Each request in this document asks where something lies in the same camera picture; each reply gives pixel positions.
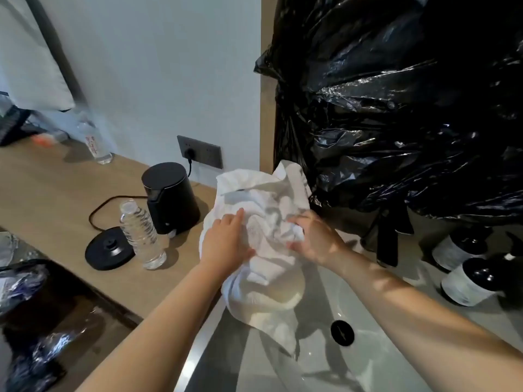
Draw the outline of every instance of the person's right arm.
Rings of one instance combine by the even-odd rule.
[[[288,247],[342,277],[432,389],[523,390],[523,354],[517,349],[350,250],[315,213],[288,221],[305,234],[303,242]]]

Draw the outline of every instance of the white towel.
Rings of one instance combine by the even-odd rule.
[[[74,100],[25,0],[0,0],[0,91],[29,110],[69,110]]]
[[[238,169],[217,177],[214,208],[205,217],[201,246],[214,220],[245,209],[244,241],[256,250],[222,285],[227,308],[236,319],[259,329],[292,356],[296,351],[294,307],[305,289],[301,259],[285,242],[302,240],[289,215],[309,209],[311,191],[298,164],[282,161],[274,173]]]

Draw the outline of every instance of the sink drain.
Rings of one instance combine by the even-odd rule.
[[[354,330],[342,320],[337,320],[330,325],[330,334],[334,341],[343,347],[348,347],[354,342]]]

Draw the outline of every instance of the electrical outlet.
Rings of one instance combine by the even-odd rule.
[[[192,149],[194,151],[193,161],[223,169],[222,149],[220,146],[183,136],[178,136],[178,143],[182,157],[187,158],[185,152]]]

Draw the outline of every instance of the bottle label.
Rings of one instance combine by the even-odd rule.
[[[456,303],[467,307],[472,307],[496,293],[472,282],[465,274],[463,264],[443,278],[441,288]]]
[[[485,258],[484,255],[471,255],[467,253],[452,242],[450,236],[446,237],[432,250],[432,257],[436,263],[449,271],[454,270],[471,257]]]
[[[85,144],[87,144],[87,147],[89,148],[91,154],[93,154],[93,157],[100,157],[100,151],[93,135],[85,135]]]

